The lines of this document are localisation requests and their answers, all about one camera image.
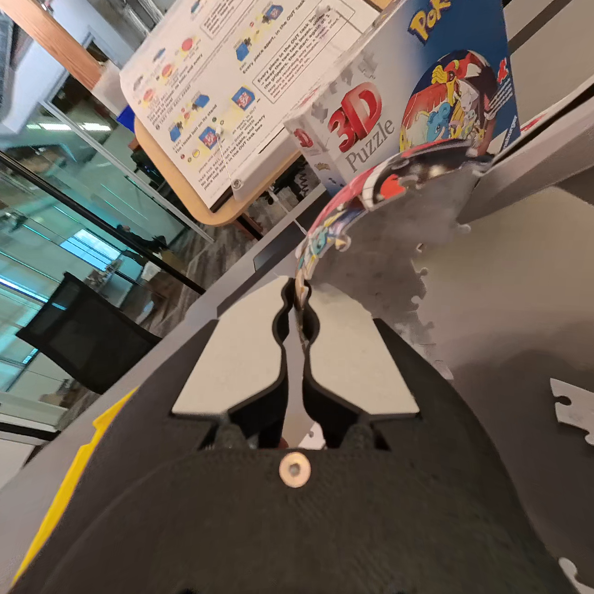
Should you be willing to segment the unfinished puzzle ball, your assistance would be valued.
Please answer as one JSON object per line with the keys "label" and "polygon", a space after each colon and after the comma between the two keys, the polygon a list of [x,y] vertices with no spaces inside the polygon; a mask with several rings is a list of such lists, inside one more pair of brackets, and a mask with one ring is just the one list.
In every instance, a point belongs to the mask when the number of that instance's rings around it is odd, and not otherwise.
{"label": "unfinished puzzle ball", "polygon": [[329,284],[384,320],[446,380],[432,323],[417,310],[427,293],[426,269],[413,260],[470,231],[457,218],[494,157],[469,141],[440,140],[404,150],[369,167],[343,187],[296,249],[295,307]]}

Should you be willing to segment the yellow plastic bin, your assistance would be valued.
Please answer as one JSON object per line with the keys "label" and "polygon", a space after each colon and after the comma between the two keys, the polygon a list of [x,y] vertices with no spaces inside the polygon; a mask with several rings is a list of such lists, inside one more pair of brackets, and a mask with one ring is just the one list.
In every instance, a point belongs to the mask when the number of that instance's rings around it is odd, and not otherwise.
{"label": "yellow plastic bin", "polygon": [[121,409],[137,392],[137,390],[138,387],[130,391],[126,396],[122,397],[114,405],[109,407],[105,412],[93,420],[93,436],[89,442],[83,444],[78,449],[68,471],[61,482],[61,485],[54,496],[54,499],[52,500],[50,507],[48,508],[47,513],[43,518],[37,533],[34,536],[34,539],[28,547],[19,569],[16,571],[12,579],[9,591],[12,590],[20,577],[26,572],[33,560],[37,557],[41,549],[47,543],[51,534],[56,529],[56,526],[58,525],[60,519],[66,511],[66,508],[72,500],[72,497],[74,496],[75,489],[77,488],[93,453],[97,449],[103,436],[106,434],[108,428],[115,420]]}

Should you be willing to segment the scattered loose white puzzle pieces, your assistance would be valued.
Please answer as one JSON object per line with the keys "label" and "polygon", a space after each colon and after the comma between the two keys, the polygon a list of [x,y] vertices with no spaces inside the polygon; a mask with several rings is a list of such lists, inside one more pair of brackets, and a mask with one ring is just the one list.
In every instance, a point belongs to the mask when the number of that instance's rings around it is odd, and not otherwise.
{"label": "scattered loose white puzzle pieces", "polygon": [[[555,378],[550,379],[550,386],[555,397],[557,422],[585,432],[585,442],[593,447],[593,392]],[[318,423],[312,425],[298,447],[307,450],[325,449],[325,440]],[[578,593],[593,593],[593,588],[581,581],[573,561],[560,557],[558,564]]]}

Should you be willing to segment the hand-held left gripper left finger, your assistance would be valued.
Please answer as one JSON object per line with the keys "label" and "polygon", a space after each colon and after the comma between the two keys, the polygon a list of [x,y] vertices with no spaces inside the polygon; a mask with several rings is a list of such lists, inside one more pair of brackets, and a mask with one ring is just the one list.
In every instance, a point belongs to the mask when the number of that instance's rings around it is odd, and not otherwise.
{"label": "hand-held left gripper left finger", "polygon": [[277,448],[288,403],[286,350],[293,278],[279,276],[219,317],[172,415],[236,425],[258,447]]}

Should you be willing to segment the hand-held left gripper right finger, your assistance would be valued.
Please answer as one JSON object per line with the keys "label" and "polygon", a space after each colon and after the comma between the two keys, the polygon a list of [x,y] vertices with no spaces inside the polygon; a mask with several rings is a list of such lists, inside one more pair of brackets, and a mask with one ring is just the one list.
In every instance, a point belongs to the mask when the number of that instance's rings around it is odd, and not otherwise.
{"label": "hand-held left gripper right finger", "polygon": [[311,289],[303,337],[303,404],[327,447],[339,447],[356,424],[419,414],[371,313],[346,293],[329,284]]}

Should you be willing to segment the black mesh office chair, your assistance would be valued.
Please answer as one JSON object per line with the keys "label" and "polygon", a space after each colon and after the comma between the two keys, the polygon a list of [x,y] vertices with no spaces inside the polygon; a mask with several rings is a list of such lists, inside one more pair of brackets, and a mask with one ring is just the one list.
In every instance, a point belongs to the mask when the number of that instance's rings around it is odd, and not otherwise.
{"label": "black mesh office chair", "polygon": [[69,272],[16,337],[96,394],[108,391],[161,341]]}

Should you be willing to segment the brown wooden pillar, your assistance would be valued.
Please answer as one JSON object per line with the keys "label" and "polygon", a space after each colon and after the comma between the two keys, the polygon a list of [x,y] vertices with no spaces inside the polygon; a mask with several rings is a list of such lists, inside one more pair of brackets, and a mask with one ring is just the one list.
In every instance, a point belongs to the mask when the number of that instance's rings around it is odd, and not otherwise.
{"label": "brown wooden pillar", "polygon": [[1,1],[9,16],[79,83],[92,92],[103,66],[36,1]]}

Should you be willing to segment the blue puzzle box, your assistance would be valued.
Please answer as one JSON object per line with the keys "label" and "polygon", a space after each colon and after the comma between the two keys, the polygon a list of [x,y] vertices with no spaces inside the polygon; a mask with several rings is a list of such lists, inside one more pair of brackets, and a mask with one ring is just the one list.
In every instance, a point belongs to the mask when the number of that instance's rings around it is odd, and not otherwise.
{"label": "blue puzzle box", "polygon": [[393,1],[287,114],[330,196],[406,150],[520,137],[502,1]]}

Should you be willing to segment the white instruction sheet holder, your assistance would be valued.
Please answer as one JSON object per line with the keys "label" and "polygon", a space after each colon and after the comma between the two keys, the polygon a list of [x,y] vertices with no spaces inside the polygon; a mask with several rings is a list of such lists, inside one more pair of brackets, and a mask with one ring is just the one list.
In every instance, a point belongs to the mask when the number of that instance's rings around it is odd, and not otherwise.
{"label": "white instruction sheet holder", "polygon": [[305,70],[306,1],[176,1],[121,72],[131,109],[212,212]]}

